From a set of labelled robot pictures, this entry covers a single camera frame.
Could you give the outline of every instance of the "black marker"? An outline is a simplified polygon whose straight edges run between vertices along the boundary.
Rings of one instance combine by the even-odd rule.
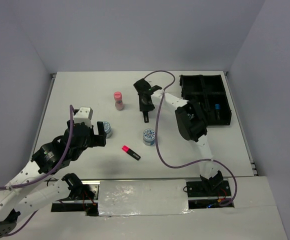
[[[134,152],[132,149],[130,149],[128,146],[123,146],[121,149],[128,155],[132,156],[135,158],[137,161],[141,159],[141,156],[138,155],[136,152]]]

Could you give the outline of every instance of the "pink bottle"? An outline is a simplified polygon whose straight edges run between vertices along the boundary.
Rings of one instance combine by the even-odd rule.
[[[124,108],[123,97],[120,91],[114,92],[115,107],[117,110],[122,110]]]

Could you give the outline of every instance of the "blue and white jar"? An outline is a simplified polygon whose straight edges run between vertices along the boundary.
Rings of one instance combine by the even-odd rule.
[[[103,125],[104,125],[104,131],[106,133],[106,138],[108,139],[110,136],[112,136],[112,128],[111,125],[108,121],[103,121]]]
[[[155,145],[155,131],[153,129],[145,129],[143,132],[143,143],[147,146],[153,146]]]

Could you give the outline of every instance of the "pink cap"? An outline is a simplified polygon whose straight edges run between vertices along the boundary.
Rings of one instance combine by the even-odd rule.
[[[120,91],[114,92],[114,99],[115,101],[121,101],[122,100],[122,93]]]
[[[126,153],[128,150],[130,150],[130,148],[126,145],[124,145],[121,149],[123,149],[123,151]]]

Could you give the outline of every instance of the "black organizer box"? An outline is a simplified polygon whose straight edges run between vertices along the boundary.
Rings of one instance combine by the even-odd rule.
[[[231,124],[232,112],[221,75],[181,75],[179,85],[183,99],[195,99],[201,104],[209,126]],[[220,105],[219,120],[215,104]]]

